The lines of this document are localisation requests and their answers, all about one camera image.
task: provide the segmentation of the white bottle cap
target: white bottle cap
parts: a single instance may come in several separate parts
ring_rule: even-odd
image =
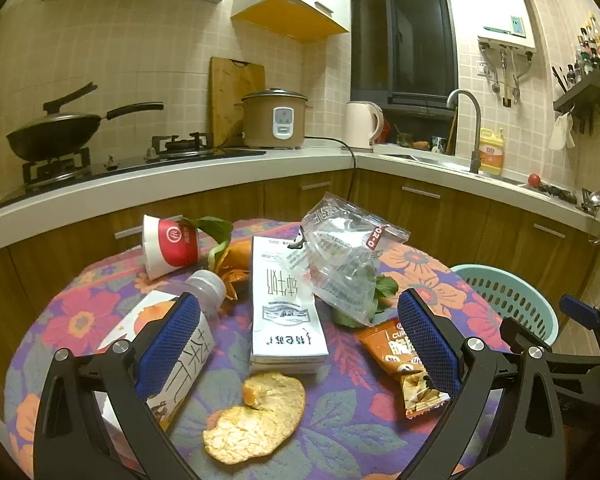
[[[209,299],[215,303],[216,309],[220,308],[226,296],[226,287],[216,273],[205,269],[197,270],[187,278],[187,283],[193,286],[202,285],[202,288],[212,296]]]

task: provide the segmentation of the wall outlet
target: wall outlet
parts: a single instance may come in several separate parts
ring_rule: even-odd
[[[478,75],[482,77],[487,77],[487,64],[484,61],[477,62]]]

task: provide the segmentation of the water heater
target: water heater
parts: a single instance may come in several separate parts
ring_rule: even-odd
[[[480,43],[491,48],[501,45],[519,54],[536,51],[529,13],[524,0],[470,0],[471,21]]]

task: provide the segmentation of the purple tablecloth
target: purple tablecloth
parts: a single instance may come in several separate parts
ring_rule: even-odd
[[[293,238],[297,228],[264,220],[238,222],[234,240],[253,235]],[[212,242],[205,238],[201,244],[208,249]],[[497,314],[443,264],[405,246],[381,260],[380,271],[395,278],[400,291],[416,288],[436,314],[451,318],[465,336],[477,335],[493,349],[508,349],[500,339]],[[145,294],[167,280],[183,281],[191,271],[150,283],[141,253],[127,251],[85,269],[40,315],[11,361],[4,401],[11,445],[30,476],[36,413],[54,351],[67,347],[76,354],[92,353]],[[328,308],[318,307],[330,355],[315,377],[302,380],[306,409],[300,427],[268,459],[236,466],[216,462],[202,444],[202,431],[214,415],[242,403],[241,382],[247,376],[251,301],[239,301],[225,311],[217,347],[169,430],[176,448],[203,480],[393,479],[424,443],[442,410],[406,420],[397,381],[359,345],[353,330],[335,326]],[[390,308],[378,320],[395,316]],[[490,400],[462,465],[475,460],[496,402]]]

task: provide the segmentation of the bolt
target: bolt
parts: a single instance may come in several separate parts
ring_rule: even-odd
[[[538,348],[537,346],[530,346],[529,347],[529,355],[533,359],[539,359],[542,357],[542,349]]]
[[[129,341],[126,339],[121,339],[120,341],[116,341],[113,343],[113,351],[116,354],[123,354],[127,350],[129,350]]]
[[[472,337],[469,339],[469,341],[466,342],[466,345],[471,350],[475,350],[477,352],[484,349],[484,343],[482,342],[482,339],[478,339],[477,337]]]
[[[69,357],[69,351],[66,348],[61,348],[54,354],[54,359],[56,361],[64,361],[68,357]]]

